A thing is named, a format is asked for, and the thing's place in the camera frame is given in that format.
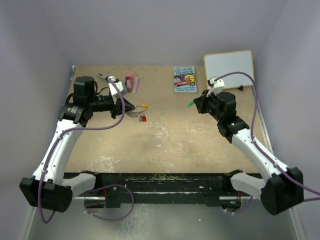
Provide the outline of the green key tag with key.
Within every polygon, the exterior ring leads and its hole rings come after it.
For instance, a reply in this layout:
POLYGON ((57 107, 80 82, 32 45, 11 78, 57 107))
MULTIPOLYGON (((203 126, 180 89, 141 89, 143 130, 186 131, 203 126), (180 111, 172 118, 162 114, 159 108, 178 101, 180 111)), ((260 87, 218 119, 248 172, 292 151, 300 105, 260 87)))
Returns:
POLYGON ((194 103, 193 101, 191 101, 191 102, 189 102, 189 103, 187 104, 187 107, 192 107, 194 104, 195 104, 195 103, 194 103))

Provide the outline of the keyring yellow clip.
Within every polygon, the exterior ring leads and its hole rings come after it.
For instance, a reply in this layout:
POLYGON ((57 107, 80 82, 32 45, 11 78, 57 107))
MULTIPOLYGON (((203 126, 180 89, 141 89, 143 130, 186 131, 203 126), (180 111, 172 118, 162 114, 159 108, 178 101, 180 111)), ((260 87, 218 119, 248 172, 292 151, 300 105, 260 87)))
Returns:
POLYGON ((145 115, 146 111, 149 109, 149 106, 146 104, 137 105, 133 110, 127 111, 125 114, 130 118, 139 118, 145 115))

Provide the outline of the red key tag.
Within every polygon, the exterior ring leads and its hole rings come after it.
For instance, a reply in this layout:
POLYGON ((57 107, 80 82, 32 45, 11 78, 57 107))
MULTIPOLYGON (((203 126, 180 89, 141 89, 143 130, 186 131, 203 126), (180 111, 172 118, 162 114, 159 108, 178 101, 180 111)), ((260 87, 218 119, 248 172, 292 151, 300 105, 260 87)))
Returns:
POLYGON ((146 122, 147 121, 147 117, 145 115, 141 115, 140 117, 142 117, 142 119, 143 119, 142 122, 146 122))

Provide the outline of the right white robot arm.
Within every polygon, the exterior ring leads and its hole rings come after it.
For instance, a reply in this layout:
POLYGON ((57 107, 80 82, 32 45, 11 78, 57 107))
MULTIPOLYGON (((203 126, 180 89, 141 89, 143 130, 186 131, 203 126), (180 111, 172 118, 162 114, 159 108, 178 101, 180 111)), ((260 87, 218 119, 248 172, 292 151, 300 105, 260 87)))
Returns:
POLYGON ((258 169, 260 178, 240 170, 230 172, 222 183, 228 196, 243 192, 261 201, 264 209, 275 216, 304 201, 303 173, 297 167, 289 168, 278 160, 251 133, 249 125, 237 115, 234 94, 217 95, 202 92, 193 100, 198 113, 209 114, 217 121, 219 133, 239 149, 258 169))

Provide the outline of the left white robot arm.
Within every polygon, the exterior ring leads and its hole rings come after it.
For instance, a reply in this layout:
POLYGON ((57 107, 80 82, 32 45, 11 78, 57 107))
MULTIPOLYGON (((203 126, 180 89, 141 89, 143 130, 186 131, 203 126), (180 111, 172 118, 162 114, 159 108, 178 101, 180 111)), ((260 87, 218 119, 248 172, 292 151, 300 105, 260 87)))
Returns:
POLYGON ((22 178, 19 188, 30 206, 53 212, 65 212, 73 198, 88 192, 98 196, 103 184, 97 174, 84 172, 72 179, 64 179, 65 169, 71 153, 89 120, 96 112, 110 112, 111 118, 123 118, 134 105, 125 100, 125 85, 109 76, 104 78, 109 94, 98 93, 98 84, 91 76, 77 77, 73 93, 69 94, 59 111, 55 134, 49 148, 30 178, 22 178))

